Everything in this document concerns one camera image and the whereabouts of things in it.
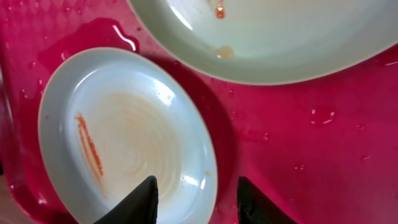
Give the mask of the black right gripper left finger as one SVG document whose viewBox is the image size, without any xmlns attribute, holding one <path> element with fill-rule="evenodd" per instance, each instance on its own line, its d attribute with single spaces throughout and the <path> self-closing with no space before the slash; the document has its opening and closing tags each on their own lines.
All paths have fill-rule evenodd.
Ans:
<svg viewBox="0 0 398 224">
<path fill-rule="evenodd" d="M 157 179 L 150 175 L 95 224 L 156 224 L 158 204 Z"/>
</svg>

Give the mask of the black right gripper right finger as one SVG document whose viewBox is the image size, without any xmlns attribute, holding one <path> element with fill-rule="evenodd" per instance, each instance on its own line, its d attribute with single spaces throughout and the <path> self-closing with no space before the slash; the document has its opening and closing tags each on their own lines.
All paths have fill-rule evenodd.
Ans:
<svg viewBox="0 0 398 224">
<path fill-rule="evenodd" d="M 247 177 L 237 187 L 239 224 L 297 224 Z"/>
</svg>

